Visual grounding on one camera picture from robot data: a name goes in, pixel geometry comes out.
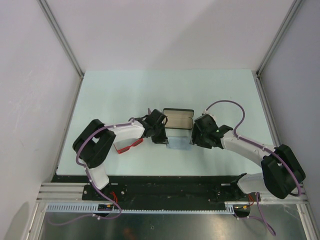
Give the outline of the dark green glasses case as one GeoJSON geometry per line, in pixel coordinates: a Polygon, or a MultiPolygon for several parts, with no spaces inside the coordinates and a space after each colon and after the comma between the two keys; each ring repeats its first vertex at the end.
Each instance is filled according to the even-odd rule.
{"type": "Polygon", "coordinates": [[[193,109],[164,108],[163,114],[167,117],[166,129],[191,130],[193,128],[193,109]]]}

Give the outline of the light blue cleaning cloth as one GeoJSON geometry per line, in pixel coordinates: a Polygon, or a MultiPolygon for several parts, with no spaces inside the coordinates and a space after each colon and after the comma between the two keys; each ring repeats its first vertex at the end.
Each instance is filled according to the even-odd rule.
{"type": "Polygon", "coordinates": [[[190,140],[187,136],[169,136],[166,147],[173,150],[191,149],[190,140]]]}

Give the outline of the red sunglasses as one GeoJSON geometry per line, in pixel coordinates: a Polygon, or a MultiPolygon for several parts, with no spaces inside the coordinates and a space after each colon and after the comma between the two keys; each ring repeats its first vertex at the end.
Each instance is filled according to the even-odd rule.
{"type": "Polygon", "coordinates": [[[126,146],[120,146],[119,144],[114,144],[113,146],[114,146],[116,152],[120,155],[120,154],[123,154],[123,153],[129,151],[133,147],[137,147],[138,145],[140,145],[143,142],[144,142],[144,139],[139,138],[139,139],[136,139],[135,141],[133,141],[131,144],[127,144],[126,146]]]}

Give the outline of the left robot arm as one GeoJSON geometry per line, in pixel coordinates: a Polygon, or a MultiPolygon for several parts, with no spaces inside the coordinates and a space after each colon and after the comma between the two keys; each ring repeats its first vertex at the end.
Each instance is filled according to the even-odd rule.
{"type": "Polygon", "coordinates": [[[105,159],[111,147],[119,142],[135,140],[129,146],[118,150],[128,151],[145,138],[151,138],[154,144],[167,144],[165,125],[168,117],[158,109],[154,109],[143,117],[132,117],[125,123],[106,125],[99,119],[92,120],[76,138],[72,149],[76,153],[76,163],[84,167],[93,194],[100,200],[110,196],[111,188],[105,167],[105,159]]]}

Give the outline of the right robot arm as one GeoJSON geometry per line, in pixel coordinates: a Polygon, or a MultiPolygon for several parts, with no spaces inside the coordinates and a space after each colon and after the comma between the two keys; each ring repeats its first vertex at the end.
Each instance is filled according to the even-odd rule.
{"type": "Polygon", "coordinates": [[[230,188],[231,196],[237,201],[242,201],[253,192],[269,192],[278,199],[293,195],[294,190],[297,190],[298,196],[302,193],[300,184],[306,174],[292,149],[285,144],[264,145],[235,136],[230,126],[217,126],[210,114],[202,114],[194,121],[190,143],[202,148],[234,152],[261,167],[261,173],[241,174],[236,185],[230,188]]]}

